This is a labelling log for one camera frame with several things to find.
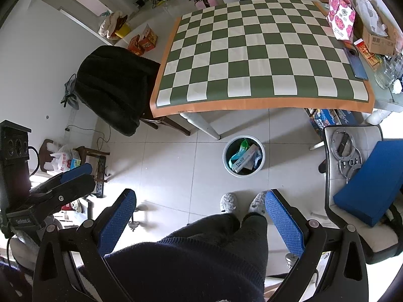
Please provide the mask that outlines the long pink white box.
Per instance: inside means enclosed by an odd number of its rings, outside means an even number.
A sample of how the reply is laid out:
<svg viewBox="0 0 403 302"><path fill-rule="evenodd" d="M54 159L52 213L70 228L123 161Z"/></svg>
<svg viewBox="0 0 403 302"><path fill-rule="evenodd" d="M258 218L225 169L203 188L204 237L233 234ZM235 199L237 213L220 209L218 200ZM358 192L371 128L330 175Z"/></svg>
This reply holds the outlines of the long pink white box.
<svg viewBox="0 0 403 302"><path fill-rule="evenodd" d="M236 173L240 172L253 158L257 150L258 146L256 146L255 144L251 145L249 149L243 154L243 156L240 159L238 159L238 161L233 165L233 168L231 169Z"/></svg>

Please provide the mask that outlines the blue green rice bag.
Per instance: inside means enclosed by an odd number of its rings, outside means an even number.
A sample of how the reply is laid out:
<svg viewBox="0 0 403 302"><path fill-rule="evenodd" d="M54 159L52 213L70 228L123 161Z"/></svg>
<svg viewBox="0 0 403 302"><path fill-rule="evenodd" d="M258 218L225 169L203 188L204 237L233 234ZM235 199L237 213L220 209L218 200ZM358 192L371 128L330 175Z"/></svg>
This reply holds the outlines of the blue green rice bag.
<svg viewBox="0 0 403 302"><path fill-rule="evenodd" d="M238 151L231 156L229 159L229 167L233 168L233 165L240 159L243 154L249 149L250 144L246 138L242 140L242 142L239 144Z"/></svg>

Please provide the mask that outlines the grey round trash bin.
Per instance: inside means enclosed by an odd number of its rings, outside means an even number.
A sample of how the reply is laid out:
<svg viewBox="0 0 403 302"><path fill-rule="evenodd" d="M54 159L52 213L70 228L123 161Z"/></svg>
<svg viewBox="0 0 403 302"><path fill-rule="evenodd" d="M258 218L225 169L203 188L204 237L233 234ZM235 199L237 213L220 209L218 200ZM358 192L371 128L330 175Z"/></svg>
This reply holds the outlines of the grey round trash bin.
<svg viewBox="0 0 403 302"><path fill-rule="evenodd" d="M266 161L264 145L254 136L237 136L226 144L222 161L226 171L234 177L253 176L264 167Z"/></svg>

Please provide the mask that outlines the right grey slipper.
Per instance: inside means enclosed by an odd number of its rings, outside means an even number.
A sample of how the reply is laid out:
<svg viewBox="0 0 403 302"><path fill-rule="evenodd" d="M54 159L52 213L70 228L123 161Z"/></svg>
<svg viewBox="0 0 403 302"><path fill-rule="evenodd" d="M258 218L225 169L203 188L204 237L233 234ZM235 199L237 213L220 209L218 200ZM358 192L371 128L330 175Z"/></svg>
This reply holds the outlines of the right grey slipper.
<svg viewBox="0 0 403 302"><path fill-rule="evenodd" d="M266 194L267 192L260 192L252 200L249 205L248 213L257 213L259 215L266 215Z"/></svg>

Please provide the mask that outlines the grey slipper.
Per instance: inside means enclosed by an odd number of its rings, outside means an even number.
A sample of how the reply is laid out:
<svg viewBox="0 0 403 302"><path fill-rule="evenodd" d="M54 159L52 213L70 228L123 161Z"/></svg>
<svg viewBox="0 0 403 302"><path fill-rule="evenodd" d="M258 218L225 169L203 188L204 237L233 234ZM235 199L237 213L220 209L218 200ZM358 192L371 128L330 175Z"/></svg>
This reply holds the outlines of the grey slipper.
<svg viewBox="0 0 403 302"><path fill-rule="evenodd" d="M248 213L257 213L259 215L266 215L266 194L267 192L260 192L252 200L249 205Z"/></svg>
<svg viewBox="0 0 403 302"><path fill-rule="evenodd" d="M220 200L220 212L222 213L238 213L238 199L235 193L226 193Z"/></svg>

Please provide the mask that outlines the left grey slipper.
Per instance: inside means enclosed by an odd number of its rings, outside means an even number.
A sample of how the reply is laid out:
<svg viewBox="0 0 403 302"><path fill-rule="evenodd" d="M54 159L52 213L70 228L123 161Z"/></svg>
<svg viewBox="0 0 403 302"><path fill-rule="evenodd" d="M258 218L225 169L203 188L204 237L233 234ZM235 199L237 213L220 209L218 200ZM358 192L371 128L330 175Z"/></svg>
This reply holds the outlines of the left grey slipper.
<svg viewBox="0 0 403 302"><path fill-rule="evenodd" d="M238 213L238 199L235 193L226 193L220 200L220 212L222 213Z"/></svg>

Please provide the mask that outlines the person dark trousers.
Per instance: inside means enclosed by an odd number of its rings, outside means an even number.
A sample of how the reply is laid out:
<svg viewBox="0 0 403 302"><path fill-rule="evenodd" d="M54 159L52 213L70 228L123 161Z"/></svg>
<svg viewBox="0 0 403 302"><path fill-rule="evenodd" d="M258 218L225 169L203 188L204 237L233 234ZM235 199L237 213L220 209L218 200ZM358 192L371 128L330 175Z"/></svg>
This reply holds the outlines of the person dark trousers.
<svg viewBox="0 0 403 302"><path fill-rule="evenodd" d="M267 220L211 215L105 260L133 301L264 301Z"/></svg>

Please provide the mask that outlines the blue seat cushion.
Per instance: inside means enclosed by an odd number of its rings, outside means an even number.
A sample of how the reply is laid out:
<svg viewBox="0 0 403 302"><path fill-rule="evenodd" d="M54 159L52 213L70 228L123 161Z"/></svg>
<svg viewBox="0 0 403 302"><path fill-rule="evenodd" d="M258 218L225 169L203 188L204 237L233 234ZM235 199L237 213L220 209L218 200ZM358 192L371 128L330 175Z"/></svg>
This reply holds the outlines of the blue seat cushion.
<svg viewBox="0 0 403 302"><path fill-rule="evenodd" d="M376 143L368 159L333 196L334 203L368 226L375 226L402 187L402 141Z"/></svg>

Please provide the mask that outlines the black covered chair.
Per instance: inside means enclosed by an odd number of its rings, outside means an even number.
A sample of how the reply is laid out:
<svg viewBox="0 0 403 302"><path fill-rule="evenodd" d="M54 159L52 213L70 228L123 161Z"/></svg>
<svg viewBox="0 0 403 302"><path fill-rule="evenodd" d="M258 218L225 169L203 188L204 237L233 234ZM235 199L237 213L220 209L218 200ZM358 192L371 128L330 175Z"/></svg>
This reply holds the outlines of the black covered chair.
<svg viewBox="0 0 403 302"><path fill-rule="evenodd" d="M102 45L80 64L75 93L114 130L132 136L150 107L159 68L126 48Z"/></svg>

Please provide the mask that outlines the orange red gift boxes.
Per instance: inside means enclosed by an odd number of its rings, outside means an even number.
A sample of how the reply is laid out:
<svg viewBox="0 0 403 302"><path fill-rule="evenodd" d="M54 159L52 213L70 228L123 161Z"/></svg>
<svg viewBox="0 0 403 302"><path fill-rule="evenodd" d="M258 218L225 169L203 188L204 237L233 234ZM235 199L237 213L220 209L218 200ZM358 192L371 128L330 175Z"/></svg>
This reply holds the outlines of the orange red gift boxes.
<svg viewBox="0 0 403 302"><path fill-rule="evenodd" d="M158 36L146 25L141 35L134 36L128 45L128 50L135 55L142 56L144 53L153 50L156 47Z"/></svg>

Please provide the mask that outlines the yellow bucket with clothes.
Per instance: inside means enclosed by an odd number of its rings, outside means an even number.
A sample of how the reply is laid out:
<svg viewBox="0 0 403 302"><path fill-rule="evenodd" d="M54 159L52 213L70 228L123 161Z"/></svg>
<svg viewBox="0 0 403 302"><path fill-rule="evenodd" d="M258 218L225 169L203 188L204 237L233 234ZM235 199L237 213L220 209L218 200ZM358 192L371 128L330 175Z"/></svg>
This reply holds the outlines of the yellow bucket with clothes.
<svg viewBox="0 0 403 302"><path fill-rule="evenodd" d="M127 23L128 15L121 11L113 13L104 12L98 34L110 41L117 41L126 37L131 32L131 27Z"/></svg>

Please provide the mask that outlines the dark blue phone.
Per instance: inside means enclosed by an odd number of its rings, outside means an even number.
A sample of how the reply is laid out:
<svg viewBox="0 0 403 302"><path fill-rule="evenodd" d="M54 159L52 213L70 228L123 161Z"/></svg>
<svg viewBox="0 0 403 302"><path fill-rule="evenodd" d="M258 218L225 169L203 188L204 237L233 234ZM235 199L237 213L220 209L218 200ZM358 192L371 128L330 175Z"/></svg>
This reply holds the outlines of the dark blue phone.
<svg viewBox="0 0 403 302"><path fill-rule="evenodd" d="M358 79L367 81L368 80L367 73L359 58L358 51L355 48L348 48L348 47L344 47L343 50L348 59L350 67L352 68L352 73L354 74L354 76Z"/></svg>

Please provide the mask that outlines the green white checkered tablecloth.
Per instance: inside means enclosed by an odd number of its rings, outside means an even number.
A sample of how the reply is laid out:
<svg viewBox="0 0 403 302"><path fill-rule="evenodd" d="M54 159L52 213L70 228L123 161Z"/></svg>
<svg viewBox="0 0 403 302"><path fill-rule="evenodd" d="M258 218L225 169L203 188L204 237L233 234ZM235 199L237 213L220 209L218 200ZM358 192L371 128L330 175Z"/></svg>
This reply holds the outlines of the green white checkered tablecloth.
<svg viewBox="0 0 403 302"><path fill-rule="evenodd" d="M303 0L249 0L178 18L150 100L155 116L214 110L335 108L370 112L345 44L321 8Z"/></svg>

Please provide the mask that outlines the brown cardboard box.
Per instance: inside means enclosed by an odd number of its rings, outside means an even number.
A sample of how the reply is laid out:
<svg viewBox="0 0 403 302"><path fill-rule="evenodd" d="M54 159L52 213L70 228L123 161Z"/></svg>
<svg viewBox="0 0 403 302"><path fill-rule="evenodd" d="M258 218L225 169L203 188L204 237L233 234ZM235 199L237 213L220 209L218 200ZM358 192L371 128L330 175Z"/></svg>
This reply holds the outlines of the brown cardboard box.
<svg viewBox="0 0 403 302"><path fill-rule="evenodd" d="M402 52L402 34L400 30L384 15L375 8L381 23L386 26L387 36L373 34L363 23L361 17L356 13L354 20L354 35L361 38L368 51L378 55L393 56Z"/></svg>

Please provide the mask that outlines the pink suitcase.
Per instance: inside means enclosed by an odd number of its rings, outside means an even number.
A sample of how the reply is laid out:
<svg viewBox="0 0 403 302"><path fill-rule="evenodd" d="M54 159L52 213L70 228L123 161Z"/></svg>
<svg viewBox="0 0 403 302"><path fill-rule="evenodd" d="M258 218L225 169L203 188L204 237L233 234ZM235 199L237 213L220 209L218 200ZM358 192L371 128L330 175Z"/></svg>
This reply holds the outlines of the pink suitcase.
<svg viewBox="0 0 403 302"><path fill-rule="evenodd" d="M194 0L194 1L195 1L195 7L198 10L202 10L209 7L215 7L218 5L217 0Z"/></svg>

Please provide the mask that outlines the pink flowered paper bag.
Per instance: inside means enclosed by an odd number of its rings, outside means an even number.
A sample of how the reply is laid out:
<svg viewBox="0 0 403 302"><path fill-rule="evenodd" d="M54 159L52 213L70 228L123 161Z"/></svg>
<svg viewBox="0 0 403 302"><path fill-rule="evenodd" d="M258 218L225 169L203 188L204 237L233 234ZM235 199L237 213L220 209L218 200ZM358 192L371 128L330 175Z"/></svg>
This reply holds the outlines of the pink flowered paper bag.
<svg viewBox="0 0 403 302"><path fill-rule="evenodd" d="M352 43L353 25L356 12L350 0L328 0L329 11L326 16L329 26L337 40Z"/></svg>

